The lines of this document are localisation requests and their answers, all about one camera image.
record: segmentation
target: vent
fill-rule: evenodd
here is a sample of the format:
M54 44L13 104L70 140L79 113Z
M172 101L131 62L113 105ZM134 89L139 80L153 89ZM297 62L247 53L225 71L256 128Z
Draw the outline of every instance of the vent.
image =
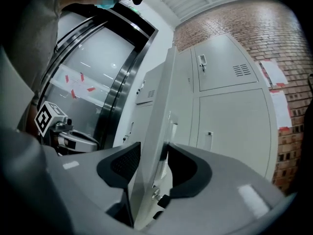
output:
M148 92L148 97L153 97L155 95L155 90Z
M233 69L235 71L236 76L245 76L251 74L250 69L246 64L233 66Z

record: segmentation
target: white wall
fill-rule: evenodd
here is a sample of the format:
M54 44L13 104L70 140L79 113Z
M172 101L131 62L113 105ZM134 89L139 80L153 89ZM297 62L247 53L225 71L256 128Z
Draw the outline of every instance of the white wall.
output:
M126 0L126 2L128 2L130 6L137 9L144 19L157 28L158 33L153 40L146 56L144 57L134 79L116 131L113 144L114 147L123 143L123 138L128 131L129 121L135 107L136 91L138 88L140 88L146 72L165 61L167 50L172 47L174 37L173 28L169 26L165 20L145 2L142 2L140 5L134 5L128 0Z

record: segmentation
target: person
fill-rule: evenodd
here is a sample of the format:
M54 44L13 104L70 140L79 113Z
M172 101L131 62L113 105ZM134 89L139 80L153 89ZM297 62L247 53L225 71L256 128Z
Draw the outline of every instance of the person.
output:
M3 43L4 50L27 86L35 96L24 113L19 129L37 136L34 124L37 114L38 91L57 45L58 22L61 10L72 3L113 7L119 0L30 0L16 22L14 30Z

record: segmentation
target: door handle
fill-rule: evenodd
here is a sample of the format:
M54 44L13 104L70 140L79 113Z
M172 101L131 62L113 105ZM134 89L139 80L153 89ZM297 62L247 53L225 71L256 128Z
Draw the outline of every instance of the door handle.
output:
M205 69L206 69L206 58L205 58L205 55L202 54L202 55L199 55L198 56L198 61L199 61L199 66L202 67L202 71L203 73L205 73Z

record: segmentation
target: blue face mask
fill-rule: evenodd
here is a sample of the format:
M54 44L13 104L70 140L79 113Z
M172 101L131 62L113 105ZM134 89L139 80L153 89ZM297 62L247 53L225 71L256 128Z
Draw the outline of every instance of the blue face mask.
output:
M101 4L97 4L96 6L101 9L111 9L117 3L117 0L103 0Z

